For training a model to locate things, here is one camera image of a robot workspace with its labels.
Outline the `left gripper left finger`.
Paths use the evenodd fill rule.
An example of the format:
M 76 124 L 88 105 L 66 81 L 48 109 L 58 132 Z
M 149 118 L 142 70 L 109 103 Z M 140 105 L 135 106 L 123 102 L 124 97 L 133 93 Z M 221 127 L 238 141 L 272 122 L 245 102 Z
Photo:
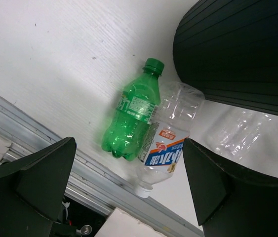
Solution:
M 47 237 L 57 220 L 76 154 L 66 137 L 0 166 L 0 237 Z

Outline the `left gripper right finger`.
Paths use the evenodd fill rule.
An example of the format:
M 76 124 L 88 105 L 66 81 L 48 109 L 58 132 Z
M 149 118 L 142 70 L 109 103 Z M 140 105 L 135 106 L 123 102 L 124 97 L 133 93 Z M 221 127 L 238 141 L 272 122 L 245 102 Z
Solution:
M 226 159 L 192 139 L 183 158 L 197 221 L 207 237 L 278 237 L 278 178 Z

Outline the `clear unlabelled plastic bottle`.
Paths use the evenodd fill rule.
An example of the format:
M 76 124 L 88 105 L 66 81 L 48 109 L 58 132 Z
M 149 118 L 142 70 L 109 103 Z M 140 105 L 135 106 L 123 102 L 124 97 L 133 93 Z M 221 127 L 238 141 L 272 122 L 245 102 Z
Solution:
M 231 108 L 208 130 L 205 143 L 218 155 L 239 162 L 265 133 L 272 118 L 267 113 Z

